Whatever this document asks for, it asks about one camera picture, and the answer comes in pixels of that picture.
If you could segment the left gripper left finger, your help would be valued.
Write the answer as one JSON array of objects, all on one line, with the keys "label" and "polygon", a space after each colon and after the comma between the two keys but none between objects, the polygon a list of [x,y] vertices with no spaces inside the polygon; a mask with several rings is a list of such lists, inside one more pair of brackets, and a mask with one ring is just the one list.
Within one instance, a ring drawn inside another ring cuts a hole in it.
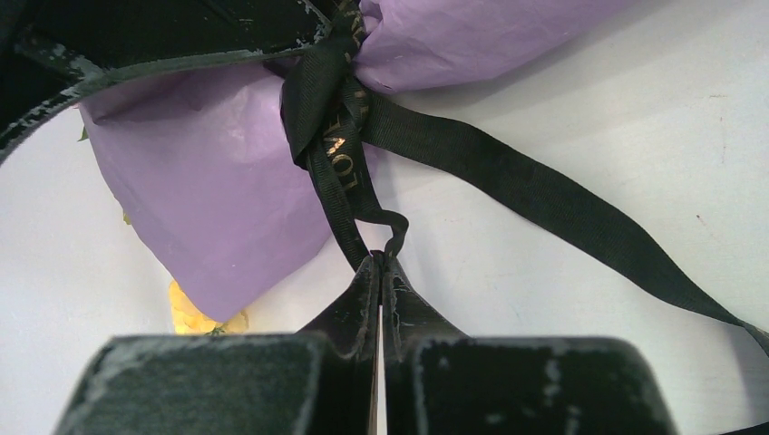
[{"label": "left gripper left finger", "polygon": [[366,258],[349,287],[301,329],[324,340],[310,434],[375,434],[381,265]]}]

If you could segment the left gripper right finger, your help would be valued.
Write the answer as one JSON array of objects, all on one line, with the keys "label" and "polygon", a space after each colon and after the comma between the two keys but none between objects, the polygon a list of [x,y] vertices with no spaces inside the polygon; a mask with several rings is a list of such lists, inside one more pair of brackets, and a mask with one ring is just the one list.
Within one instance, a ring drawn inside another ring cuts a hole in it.
[{"label": "left gripper right finger", "polygon": [[410,352],[426,338],[464,338],[466,333],[427,303],[394,257],[384,260],[381,307],[386,421],[390,434],[415,434]]}]

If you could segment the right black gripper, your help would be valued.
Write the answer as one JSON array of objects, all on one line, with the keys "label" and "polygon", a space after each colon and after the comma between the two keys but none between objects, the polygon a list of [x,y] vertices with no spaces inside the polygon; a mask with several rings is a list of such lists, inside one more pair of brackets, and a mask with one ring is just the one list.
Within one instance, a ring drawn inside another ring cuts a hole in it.
[{"label": "right black gripper", "polygon": [[1,155],[112,86],[301,53],[335,12],[333,1],[4,0]]}]

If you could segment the fake flower bouquet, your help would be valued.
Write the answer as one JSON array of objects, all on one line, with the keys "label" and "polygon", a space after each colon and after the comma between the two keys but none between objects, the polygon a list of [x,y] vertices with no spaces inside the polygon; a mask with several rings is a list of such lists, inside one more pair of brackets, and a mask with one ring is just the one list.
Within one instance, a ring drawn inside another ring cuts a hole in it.
[{"label": "fake flower bouquet", "polygon": [[179,334],[245,331],[250,296],[237,294],[242,198],[196,133],[175,140],[87,121],[98,168],[140,241],[168,270],[171,318]]}]

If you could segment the purple pink wrapping paper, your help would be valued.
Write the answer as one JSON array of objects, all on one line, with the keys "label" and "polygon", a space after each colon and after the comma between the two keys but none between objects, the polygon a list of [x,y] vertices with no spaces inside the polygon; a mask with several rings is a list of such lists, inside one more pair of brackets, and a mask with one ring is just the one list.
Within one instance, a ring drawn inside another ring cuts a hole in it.
[{"label": "purple pink wrapping paper", "polygon": [[[498,77],[623,1],[364,1],[355,74],[383,93]],[[128,82],[81,101],[99,169],[149,250],[226,322],[311,260],[330,229],[257,63]]]}]

